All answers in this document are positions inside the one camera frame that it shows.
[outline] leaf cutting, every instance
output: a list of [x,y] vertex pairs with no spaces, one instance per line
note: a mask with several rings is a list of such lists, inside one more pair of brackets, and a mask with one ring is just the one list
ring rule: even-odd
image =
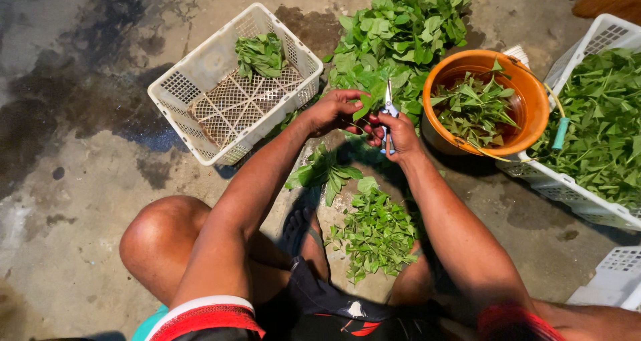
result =
[[354,284],[365,275],[382,269],[385,274],[397,276],[403,265],[416,262],[410,255],[418,230],[405,209],[390,200],[390,196],[378,189],[373,177],[358,181],[359,193],[354,195],[354,213],[347,213],[345,227],[333,225],[326,245],[333,243],[338,250],[345,243],[349,255],[347,278]]
[[392,79],[394,106],[418,125],[422,88],[433,62],[446,44],[466,44],[461,9],[469,0],[372,0],[371,9],[341,16],[346,33],[334,50],[329,74],[333,88],[357,88],[361,118],[383,105],[387,79]]
[[586,56],[558,98],[570,118],[563,149],[551,149],[561,117],[552,112],[529,153],[608,202],[641,208],[641,53]]
[[502,146],[503,135],[518,128],[508,114],[514,90],[504,88],[495,79],[507,76],[504,70],[494,60],[494,67],[487,73],[476,76],[466,72],[450,88],[438,84],[430,101],[445,129],[477,148]]
[[301,166],[292,174],[284,184],[287,189],[296,187],[325,187],[325,206],[331,207],[336,194],[348,183],[349,179],[361,179],[363,173],[351,166],[338,164],[336,150],[328,151],[325,143],[321,143],[311,156],[307,158],[309,165]]
[[236,54],[238,74],[249,80],[252,79],[253,72],[265,78],[276,78],[281,76],[287,65],[283,46],[275,33],[258,34],[253,38],[238,37]]

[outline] scissors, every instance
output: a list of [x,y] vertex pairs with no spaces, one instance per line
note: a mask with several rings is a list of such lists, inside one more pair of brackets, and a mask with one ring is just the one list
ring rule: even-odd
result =
[[[392,117],[398,118],[399,112],[392,104],[392,80],[387,79],[387,91],[385,91],[385,106],[381,109],[382,113],[387,113]],[[385,143],[390,143],[390,154],[394,154],[396,150],[394,149],[394,142],[392,142],[392,133],[389,130],[388,126],[383,126],[383,141],[381,143],[381,153],[385,153]]]

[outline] white plastic basket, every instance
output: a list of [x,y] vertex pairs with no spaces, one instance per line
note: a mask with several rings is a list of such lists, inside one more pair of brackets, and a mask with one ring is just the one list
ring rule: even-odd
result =
[[[289,65],[278,78],[254,74],[249,82],[236,74],[236,40],[268,32],[282,41]],[[201,164],[233,165],[318,92],[322,72],[321,60],[254,3],[152,83],[148,93]]]
[[[584,56],[598,53],[604,48],[630,48],[641,50],[641,26],[634,25],[610,14],[598,16],[585,36],[559,58],[545,82],[560,93],[572,70],[581,63]],[[555,108],[550,97],[550,110]],[[525,151],[512,159],[529,159]],[[610,203],[594,193],[578,186],[574,179],[564,173],[556,173],[537,161],[508,163],[497,161],[497,167],[512,177],[523,178],[533,189],[550,198],[572,207],[581,218],[612,227],[641,230],[641,209],[629,210],[619,204]]]
[[615,247],[567,304],[598,304],[641,312],[641,247]]

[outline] teal shorts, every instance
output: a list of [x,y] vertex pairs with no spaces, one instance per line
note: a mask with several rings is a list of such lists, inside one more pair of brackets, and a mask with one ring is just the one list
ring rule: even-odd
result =
[[140,326],[138,326],[136,332],[133,333],[132,341],[145,341],[154,326],[156,326],[158,321],[160,321],[160,319],[162,319],[168,312],[168,307],[161,305],[158,310],[156,310],[156,313],[149,316],[140,324]]

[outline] broom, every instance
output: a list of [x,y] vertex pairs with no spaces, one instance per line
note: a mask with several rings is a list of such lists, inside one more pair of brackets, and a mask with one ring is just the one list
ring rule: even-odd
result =
[[578,0],[572,13],[582,18],[608,13],[641,25],[641,0]]

